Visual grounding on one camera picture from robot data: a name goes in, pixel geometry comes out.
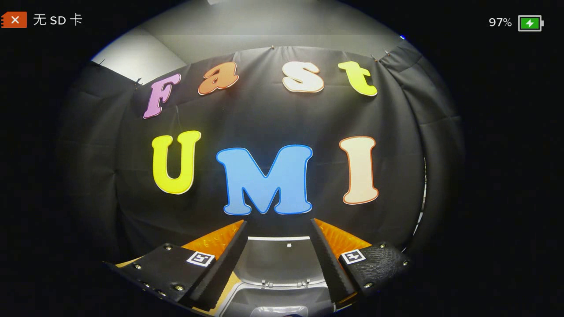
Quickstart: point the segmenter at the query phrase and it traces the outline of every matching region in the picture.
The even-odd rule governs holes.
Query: textured black surface
[[[172,244],[164,244],[136,261],[119,268],[117,272],[126,275],[129,280],[141,288],[150,290],[158,296],[158,291],[166,298],[179,301],[189,293],[213,266],[213,259],[207,267],[186,262],[195,251]]]
[[[231,272],[233,272],[241,252],[245,248],[247,241],[246,224],[246,221],[241,224],[223,254],[217,259],[217,263],[212,266],[189,297],[183,298],[180,303],[186,306],[196,306],[203,310],[215,308],[219,296],[221,296]]]
[[[335,259],[325,236],[314,219],[311,220],[311,243],[314,245],[331,300],[336,303],[355,292],[352,282]]]
[[[410,266],[409,258],[385,241],[359,249],[359,252],[366,259],[347,264],[344,256],[341,255],[339,261],[355,282],[360,293],[365,296],[382,289],[387,282],[405,272]]]

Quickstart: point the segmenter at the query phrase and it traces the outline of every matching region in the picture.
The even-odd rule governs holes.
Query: blue letter m
[[[245,204],[247,193],[260,213],[266,213],[277,191],[280,202],[274,206],[278,214],[302,214],[311,210],[306,197],[307,161],[312,156],[310,147],[293,145],[280,149],[265,176],[244,148],[228,148],[216,155],[223,164],[227,177],[229,203],[223,210],[230,215],[248,215],[251,207]]]

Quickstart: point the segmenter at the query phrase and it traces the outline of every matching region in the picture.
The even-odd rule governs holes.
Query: ceiling
[[[399,35],[335,0],[191,0],[116,39],[92,60],[147,83],[203,59],[274,46],[380,58]]]

